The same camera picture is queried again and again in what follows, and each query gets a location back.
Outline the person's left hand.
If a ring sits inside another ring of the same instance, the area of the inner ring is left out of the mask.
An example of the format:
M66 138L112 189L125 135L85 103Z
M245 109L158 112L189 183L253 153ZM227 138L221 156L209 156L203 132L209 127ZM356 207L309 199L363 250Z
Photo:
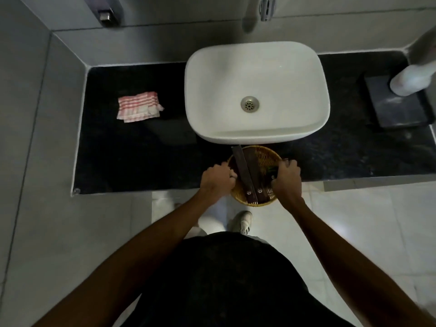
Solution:
M220 164L215 164L203 172L199 195L210 207L222 197L230 194L235 185L227 185L220 179Z

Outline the person's right hand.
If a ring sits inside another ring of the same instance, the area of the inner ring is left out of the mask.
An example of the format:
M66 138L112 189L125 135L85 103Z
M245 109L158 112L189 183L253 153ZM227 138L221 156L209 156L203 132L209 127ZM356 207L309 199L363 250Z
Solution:
M301 169L298 166L298 177L277 177L271 182L275 196L290 213L304 203L300 173Z

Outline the round woven wicker basket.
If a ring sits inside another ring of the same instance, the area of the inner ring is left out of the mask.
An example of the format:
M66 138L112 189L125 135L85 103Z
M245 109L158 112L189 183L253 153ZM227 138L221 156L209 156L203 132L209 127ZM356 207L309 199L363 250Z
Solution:
M264 181L263 181L264 189L265 189L265 192L269 196L269 200L268 200L268 202L263 203L263 204L247 203L247 200L246 200L246 197L244 194L243 184L239 179L239 171L238 171L238 168L237 168L237 165L236 165L236 162L235 162L233 155L228 159L227 163L228 163L229 167L231 167L237 173L238 178L236 180L235 187L231 191L231 195L236 201L238 201L239 203L241 203L243 205L246 205L249 207L263 207L263 206L271 204L272 202L274 202L277 199L277 197L275 196L275 194L273 192L271 182L267 181L267 179L265 178L266 169L269 166L278 166L279 161L281 161L282 159L277 153L275 153L273 150L271 150L265 146L258 146L258 145L245 146L245 147L242 147L243 151L244 151L244 149L249 148L249 147L255 148L255 153L259 159L259 166L260 166L261 172L264 176Z

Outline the person's left forearm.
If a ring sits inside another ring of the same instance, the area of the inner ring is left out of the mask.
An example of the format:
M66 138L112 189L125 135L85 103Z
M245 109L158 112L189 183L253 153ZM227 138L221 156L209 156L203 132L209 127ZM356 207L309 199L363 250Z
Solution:
M223 196L199 189L116 250L32 327L112 327L162 261Z

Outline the person's right forearm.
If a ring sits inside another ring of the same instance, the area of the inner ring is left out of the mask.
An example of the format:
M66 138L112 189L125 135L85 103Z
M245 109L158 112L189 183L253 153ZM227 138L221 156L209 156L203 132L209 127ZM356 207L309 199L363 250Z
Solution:
M280 202L295 218L332 284L363 325L436 327L388 274L314 214L302 197L285 197Z

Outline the person's white shoe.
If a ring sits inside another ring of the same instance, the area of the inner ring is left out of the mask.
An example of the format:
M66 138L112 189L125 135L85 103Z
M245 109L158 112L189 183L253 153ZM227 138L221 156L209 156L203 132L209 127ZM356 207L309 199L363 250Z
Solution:
M252 222L253 214L250 211L240 211L233 219L232 232L249 235Z

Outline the metal sink drain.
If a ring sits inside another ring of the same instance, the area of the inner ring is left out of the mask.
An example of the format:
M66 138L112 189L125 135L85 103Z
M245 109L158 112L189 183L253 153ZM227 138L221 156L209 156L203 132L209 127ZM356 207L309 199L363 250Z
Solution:
M258 111L260 103L254 96L246 96L241 100L241 109L247 113L253 113Z

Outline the white ceramic wash basin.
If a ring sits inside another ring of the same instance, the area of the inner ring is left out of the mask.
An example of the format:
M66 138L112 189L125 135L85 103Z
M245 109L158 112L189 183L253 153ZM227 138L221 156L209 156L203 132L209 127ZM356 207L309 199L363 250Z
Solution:
M244 112L254 96L258 111ZM184 77L186 115L195 133L213 143L288 142L320 130L330 97L317 53L297 42L239 43L193 53Z

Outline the red white checked cloth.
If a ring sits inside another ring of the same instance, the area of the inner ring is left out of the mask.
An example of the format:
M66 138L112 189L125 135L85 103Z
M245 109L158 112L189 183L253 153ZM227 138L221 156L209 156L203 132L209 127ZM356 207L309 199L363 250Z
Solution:
M160 104L156 92L144 92L134 96L118 98L117 120L124 123L144 121L160 117L164 107Z

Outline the person's black shirt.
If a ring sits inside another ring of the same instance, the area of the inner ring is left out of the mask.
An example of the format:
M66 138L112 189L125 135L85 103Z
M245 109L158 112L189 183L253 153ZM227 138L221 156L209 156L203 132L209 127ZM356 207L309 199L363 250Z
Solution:
M270 244L235 232L183 240L121 327L354 327Z

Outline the dark square stone tray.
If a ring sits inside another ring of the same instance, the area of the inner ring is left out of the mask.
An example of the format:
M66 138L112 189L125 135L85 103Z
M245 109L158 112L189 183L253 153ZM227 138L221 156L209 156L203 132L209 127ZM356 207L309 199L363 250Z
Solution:
M401 97L390 90L389 82L389 75L362 77L362 94L376 126L381 130L397 130L425 127L436 121L424 91Z

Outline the white plastic bottle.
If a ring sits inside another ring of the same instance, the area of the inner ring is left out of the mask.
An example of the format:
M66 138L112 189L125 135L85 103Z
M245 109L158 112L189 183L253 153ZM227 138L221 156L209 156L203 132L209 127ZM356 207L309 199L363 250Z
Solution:
M424 90L436 74L436 26L424 33L408 49L410 65L390 81L390 90L406 97Z

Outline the chrome wall faucet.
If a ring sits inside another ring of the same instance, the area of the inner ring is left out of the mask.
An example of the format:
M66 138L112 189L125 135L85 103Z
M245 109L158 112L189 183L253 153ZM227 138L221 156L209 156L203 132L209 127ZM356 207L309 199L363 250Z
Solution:
M261 22L271 21L275 12L276 0L260 0L259 16Z

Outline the wall mounted soap dispenser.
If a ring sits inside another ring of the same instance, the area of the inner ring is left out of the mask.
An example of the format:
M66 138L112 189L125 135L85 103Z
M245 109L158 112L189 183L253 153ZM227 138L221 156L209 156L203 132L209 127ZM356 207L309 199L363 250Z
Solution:
M120 27L123 23L123 7L119 0L84 0L103 27Z

